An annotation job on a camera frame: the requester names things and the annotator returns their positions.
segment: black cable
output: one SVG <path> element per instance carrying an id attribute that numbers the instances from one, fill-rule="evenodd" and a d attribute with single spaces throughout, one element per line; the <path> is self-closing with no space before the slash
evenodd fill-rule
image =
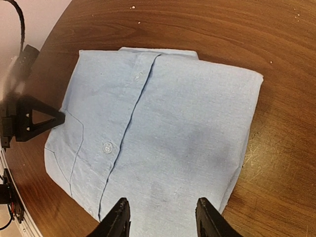
<path id="1" fill-rule="evenodd" d="M 12 222 L 12 220 L 13 220 L 13 213 L 12 213 L 12 211 L 11 211 L 11 209 L 10 209 L 9 204 L 8 204 L 8 210 L 9 210 L 9 213 L 10 213 L 10 220 L 9 220 L 8 224 L 6 224 L 6 225 L 3 226 L 2 228 L 0 228 L 0 231 L 2 231 L 2 230 L 4 230 L 5 228 L 7 228 L 7 227 L 11 224 L 11 222 Z"/>
<path id="2" fill-rule="evenodd" d="M 23 45 L 24 45 L 24 40 L 25 40 L 25 21 L 24 21 L 23 12 L 15 0 L 4 0 L 4 1 L 11 3 L 15 7 L 17 13 L 19 14 L 20 23 L 21 23 L 21 45 L 20 45 L 20 55 L 21 55 L 21 53 L 23 52 Z"/>

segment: wood grain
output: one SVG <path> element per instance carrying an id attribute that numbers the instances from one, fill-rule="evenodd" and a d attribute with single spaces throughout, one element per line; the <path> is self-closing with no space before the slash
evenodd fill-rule
<path id="1" fill-rule="evenodd" d="M 316 236 L 314 0 L 73 0 L 47 39 L 27 92 L 59 108 L 80 49 L 122 46 L 195 50 L 201 60 L 264 75 L 224 217 L 245 237 Z M 46 174 L 47 136 L 13 142 L 9 166 L 45 237 L 83 237 L 97 222 Z"/>

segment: shirt pocket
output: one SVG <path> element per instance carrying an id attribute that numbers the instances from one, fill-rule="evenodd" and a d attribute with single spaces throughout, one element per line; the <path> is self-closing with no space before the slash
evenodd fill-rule
<path id="1" fill-rule="evenodd" d="M 48 175 L 71 195 L 69 183 L 80 147 L 83 124 L 67 110 L 65 123 L 51 130 L 45 144 L 45 167 Z"/>

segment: light blue shirt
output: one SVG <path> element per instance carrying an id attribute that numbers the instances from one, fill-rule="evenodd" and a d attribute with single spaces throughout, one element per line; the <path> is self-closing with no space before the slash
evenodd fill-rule
<path id="1" fill-rule="evenodd" d="M 131 237 L 196 236 L 198 198 L 222 212 L 236 184 L 262 75 L 192 51 L 79 55 L 47 173 L 98 221 L 126 197 Z"/>

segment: black triangular clamp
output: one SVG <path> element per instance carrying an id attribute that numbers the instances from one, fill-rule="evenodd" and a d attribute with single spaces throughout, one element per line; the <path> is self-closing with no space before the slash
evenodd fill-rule
<path id="1" fill-rule="evenodd" d="M 25 95 L 18 99 L 16 107 L 16 131 L 15 139 L 18 142 L 26 142 L 43 132 L 52 129 L 65 122 L 65 114 L 55 108 L 39 101 L 32 96 Z M 53 118 L 34 124 L 33 111 L 52 116 Z"/>
<path id="2" fill-rule="evenodd" d="M 35 99 L 32 96 L 10 94 L 0 104 L 1 146 L 10 147 L 13 136 L 17 142 L 26 142 L 65 122 L 65 114 Z M 40 123 L 33 123 L 33 111 L 53 117 Z"/>

